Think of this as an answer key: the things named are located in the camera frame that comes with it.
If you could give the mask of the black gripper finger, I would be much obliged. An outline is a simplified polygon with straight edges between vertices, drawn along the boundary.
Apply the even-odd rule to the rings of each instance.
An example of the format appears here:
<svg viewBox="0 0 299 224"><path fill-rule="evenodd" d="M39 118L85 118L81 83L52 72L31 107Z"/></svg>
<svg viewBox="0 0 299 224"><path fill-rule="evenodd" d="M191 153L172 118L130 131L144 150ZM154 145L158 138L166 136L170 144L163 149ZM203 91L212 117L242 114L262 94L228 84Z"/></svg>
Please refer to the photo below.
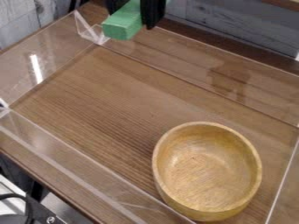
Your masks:
<svg viewBox="0 0 299 224"><path fill-rule="evenodd" d="M108 14L112 15L130 0L106 0Z"/></svg>
<svg viewBox="0 0 299 224"><path fill-rule="evenodd" d="M148 30L154 29L164 17L167 0L140 0L142 21Z"/></svg>

